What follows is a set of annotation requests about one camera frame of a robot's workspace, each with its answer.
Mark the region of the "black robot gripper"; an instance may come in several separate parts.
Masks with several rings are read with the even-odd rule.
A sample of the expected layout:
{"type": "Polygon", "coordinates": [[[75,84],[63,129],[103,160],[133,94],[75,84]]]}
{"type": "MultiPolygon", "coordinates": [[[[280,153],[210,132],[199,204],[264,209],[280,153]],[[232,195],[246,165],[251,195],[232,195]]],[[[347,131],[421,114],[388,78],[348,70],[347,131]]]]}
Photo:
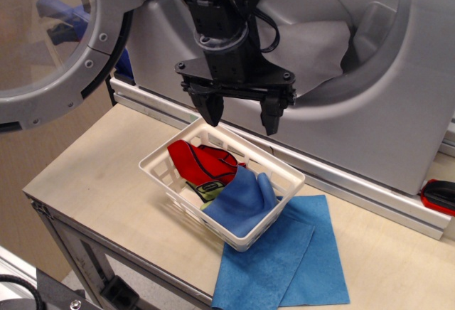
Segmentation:
{"type": "Polygon", "coordinates": [[[180,61],[175,70],[206,123],[218,125],[224,97],[254,100],[260,102],[267,136],[276,134],[282,106],[295,103],[295,75],[264,57],[257,27],[245,24],[231,38],[195,33],[195,40],[203,57],[180,61]]]}

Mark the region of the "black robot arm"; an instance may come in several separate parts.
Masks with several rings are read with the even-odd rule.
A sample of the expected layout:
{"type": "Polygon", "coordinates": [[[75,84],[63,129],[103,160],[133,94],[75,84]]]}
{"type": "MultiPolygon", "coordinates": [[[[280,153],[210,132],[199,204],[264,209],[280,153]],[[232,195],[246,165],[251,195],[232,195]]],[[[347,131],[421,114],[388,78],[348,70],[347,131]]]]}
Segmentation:
{"type": "Polygon", "coordinates": [[[278,47],[280,34],[268,46],[261,46],[257,20],[274,30],[278,26],[258,9],[259,1],[183,0],[204,56],[177,63],[176,72],[183,78],[183,90],[209,125],[218,125],[226,97],[254,100],[261,106],[262,126],[272,135],[278,131],[284,110],[295,103],[295,75],[264,57],[278,47]]]}

